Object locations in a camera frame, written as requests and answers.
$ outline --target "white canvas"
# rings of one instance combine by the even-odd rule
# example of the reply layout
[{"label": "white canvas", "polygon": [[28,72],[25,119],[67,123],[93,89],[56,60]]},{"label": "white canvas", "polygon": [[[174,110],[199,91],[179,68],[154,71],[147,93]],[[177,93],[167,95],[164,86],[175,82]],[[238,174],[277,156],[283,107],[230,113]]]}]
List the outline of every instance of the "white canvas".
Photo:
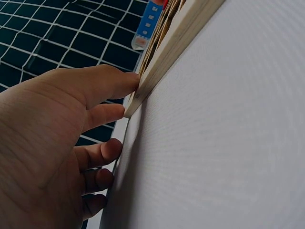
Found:
[{"label": "white canvas", "polygon": [[129,121],[102,229],[305,228],[305,1],[227,0]]}]

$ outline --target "hand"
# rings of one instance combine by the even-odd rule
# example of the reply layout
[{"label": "hand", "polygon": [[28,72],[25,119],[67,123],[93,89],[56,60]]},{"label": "hand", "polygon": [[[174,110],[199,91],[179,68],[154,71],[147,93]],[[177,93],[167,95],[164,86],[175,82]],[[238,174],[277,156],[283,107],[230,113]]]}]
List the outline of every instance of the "hand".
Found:
[{"label": "hand", "polygon": [[115,160],[122,144],[73,147],[80,134],[121,119],[120,104],[139,76],[108,65],[56,69],[0,94],[0,221],[3,228],[78,228],[106,204],[82,195],[106,189],[113,175],[87,171]]}]

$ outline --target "blue label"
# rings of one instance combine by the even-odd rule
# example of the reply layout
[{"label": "blue label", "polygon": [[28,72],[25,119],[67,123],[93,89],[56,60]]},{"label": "blue label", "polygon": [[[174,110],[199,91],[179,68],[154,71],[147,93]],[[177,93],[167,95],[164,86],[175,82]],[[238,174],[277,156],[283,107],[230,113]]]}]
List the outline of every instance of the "blue label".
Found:
[{"label": "blue label", "polygon": [[150,39],[153,31],[157,25],[158,19],[162,13],[163,6],[157,5],[152,1],[146,6],[144,15],[141,19],[140,25],[137,30],[137,35],[143,38]]}]

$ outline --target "grid-patterned tablecloth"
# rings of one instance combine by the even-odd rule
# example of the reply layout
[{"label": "grid-patterned tablecloth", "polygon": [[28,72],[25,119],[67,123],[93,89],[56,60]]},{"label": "grid-patterned tablecloth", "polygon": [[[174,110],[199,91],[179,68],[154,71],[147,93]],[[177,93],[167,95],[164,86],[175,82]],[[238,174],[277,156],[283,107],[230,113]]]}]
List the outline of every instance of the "grid-patterned tablecloth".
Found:
[{"label": "grid-patterned tablecloth", "polygon": [[[54,68],[107,63],[133,71],[131,41],[147,0],[0,0],[0,92]],[[122,103],[108,100],[104,103]],[[77,145],[107,141],[114,123]]]}]

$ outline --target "wooden frame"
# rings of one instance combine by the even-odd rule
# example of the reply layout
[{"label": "wooden frame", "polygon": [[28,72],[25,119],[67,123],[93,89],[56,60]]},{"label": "wooden frame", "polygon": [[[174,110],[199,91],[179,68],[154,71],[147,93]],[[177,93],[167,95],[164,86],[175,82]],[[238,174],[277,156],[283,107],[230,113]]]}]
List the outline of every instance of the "wooden frame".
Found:
[{"label": "wooden frame", "polygon": [[128,101],[130,118],[225,0],[169,0],[140,66],[139,88]]}]

